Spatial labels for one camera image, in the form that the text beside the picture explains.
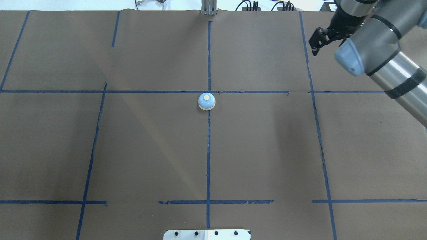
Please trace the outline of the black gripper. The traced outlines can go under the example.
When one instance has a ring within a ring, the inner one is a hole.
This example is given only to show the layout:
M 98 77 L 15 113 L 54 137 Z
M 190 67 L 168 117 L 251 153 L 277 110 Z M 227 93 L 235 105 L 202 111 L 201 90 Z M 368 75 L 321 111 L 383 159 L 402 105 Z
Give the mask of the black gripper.
M 362 25 L 366 16 L 354 16 L 338 7 L 329 26 L 329 41 L 346 40 Z

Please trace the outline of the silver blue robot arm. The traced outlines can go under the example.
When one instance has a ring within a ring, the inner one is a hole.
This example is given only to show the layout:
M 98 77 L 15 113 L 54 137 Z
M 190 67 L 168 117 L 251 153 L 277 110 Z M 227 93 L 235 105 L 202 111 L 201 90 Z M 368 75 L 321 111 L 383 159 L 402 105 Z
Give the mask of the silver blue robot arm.
M 425 0 L 389 0 L 335 52 L 351 75 L 366 74 L 426 126 L 426 70 L 397 46 L 412 28 L 426 28 Z

